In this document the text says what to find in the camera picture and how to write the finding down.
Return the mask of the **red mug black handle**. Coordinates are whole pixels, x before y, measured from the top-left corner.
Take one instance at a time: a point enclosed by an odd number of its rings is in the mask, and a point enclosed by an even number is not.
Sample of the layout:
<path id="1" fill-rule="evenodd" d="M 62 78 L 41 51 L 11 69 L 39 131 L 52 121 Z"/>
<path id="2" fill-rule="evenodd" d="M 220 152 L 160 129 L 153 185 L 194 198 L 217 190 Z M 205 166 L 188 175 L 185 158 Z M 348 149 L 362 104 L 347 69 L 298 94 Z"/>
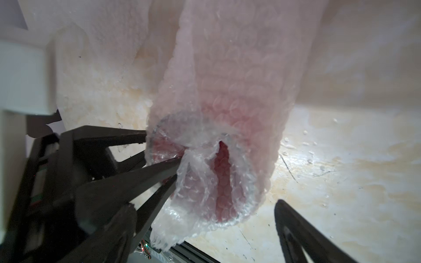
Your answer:
<path id="1" fill-rule="evenodd" d="M 237 224 L 264 196 L 265 162 L 249 140 L 249 118 L 211 118 L 209 110 L 175 110 L 148 126 L 146 158 L 155 164 L 176 157 L 175 192 L 164 215 L 188 226 Z"/>

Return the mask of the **clear bubble wrap sheet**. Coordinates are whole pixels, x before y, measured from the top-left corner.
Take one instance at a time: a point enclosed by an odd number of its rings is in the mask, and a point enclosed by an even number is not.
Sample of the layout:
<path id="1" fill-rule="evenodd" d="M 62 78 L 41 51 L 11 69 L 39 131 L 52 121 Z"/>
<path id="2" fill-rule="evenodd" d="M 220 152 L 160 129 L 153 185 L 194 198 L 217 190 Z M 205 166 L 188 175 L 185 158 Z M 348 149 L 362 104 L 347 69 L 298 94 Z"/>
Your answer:
<path id="1" fill-rule="evenodd" d="M 53 1 L 65 127 L 121 122 L 148 130 L 152 114 L 195 109 L 249 118 L 249 140 L 267 173 L 260 206 L 326 5 Z M 229 227 L 175 222 L 164 215 L 167 204 L 152 225 L 158 249 Z"/>

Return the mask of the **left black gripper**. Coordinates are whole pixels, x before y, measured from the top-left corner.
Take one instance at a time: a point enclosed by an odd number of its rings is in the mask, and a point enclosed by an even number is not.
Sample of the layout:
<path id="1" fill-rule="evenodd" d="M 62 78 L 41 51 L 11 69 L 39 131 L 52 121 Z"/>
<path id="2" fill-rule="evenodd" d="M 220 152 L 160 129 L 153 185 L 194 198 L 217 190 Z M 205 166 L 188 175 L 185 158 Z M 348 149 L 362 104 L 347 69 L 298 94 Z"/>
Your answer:
<path id="1" fill-rule="evenodd" d="M 1 244 L 3 263 L 58 263 L 121 207 L 177 174 L 181 158 L 109 177 L 109 147 L 145 130 L 82 126 L 36 140 Z"/>

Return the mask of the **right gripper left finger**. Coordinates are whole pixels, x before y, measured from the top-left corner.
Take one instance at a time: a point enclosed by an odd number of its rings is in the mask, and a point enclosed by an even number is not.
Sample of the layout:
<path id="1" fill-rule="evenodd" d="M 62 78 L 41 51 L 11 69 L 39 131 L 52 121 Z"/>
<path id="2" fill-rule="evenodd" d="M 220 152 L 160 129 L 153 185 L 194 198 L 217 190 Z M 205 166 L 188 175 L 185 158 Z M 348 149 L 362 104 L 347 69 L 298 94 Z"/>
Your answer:
<path id="1" fill-rule="evenodd" d="M 108 222 L 64 255 L 60 263 L 126 263 L 138 247 L 137 211 L 133 204 L 121 206 Z"/>

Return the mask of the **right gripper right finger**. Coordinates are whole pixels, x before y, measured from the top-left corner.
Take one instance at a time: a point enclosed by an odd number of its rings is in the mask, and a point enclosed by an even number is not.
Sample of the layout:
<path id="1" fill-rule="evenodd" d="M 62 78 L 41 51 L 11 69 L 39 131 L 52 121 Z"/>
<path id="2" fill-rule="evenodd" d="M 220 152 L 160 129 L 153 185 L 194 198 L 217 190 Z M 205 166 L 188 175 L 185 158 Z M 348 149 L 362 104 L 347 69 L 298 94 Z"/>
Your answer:
<path id="1" fill-rule="evenodd" d="M 307 253 L 315 263 L 357 263 L 286 201 L 277 201 L 274 216 L 285 262 L 306 263 L 304 253 Z"/>

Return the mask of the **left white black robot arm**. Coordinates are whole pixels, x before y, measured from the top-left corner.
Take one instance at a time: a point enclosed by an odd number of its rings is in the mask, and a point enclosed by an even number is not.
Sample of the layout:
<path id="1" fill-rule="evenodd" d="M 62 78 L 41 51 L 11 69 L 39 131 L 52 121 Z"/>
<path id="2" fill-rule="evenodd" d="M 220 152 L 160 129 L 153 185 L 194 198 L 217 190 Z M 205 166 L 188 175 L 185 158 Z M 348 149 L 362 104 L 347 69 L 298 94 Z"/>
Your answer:
<path id="1" fill-rule="evenodd" d="M 117 162 L 143 130 L 83 126 L 26 150 L 26 115 L 53 112 L 49 52 L 1 38 L 1 262 L 125 263 L 174 192 L 180 158 Z"/>

